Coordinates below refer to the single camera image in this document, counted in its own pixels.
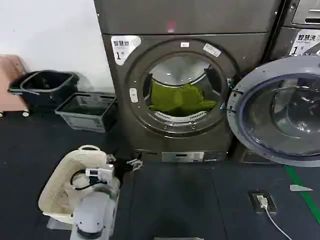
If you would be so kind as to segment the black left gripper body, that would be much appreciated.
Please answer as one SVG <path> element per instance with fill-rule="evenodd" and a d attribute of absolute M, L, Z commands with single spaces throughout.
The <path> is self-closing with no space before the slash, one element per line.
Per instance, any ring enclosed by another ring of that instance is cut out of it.
<path fill-rule="evenodd" d="M 127 160 L 125 159 L 119 158 L 113 162 L 113 165 L 114 165 L 114 176 L 119 180 L 122 180 L 124 178 L 124 175 L 127 172 L 131 171 L 131 165 L 127 163 Z"/>

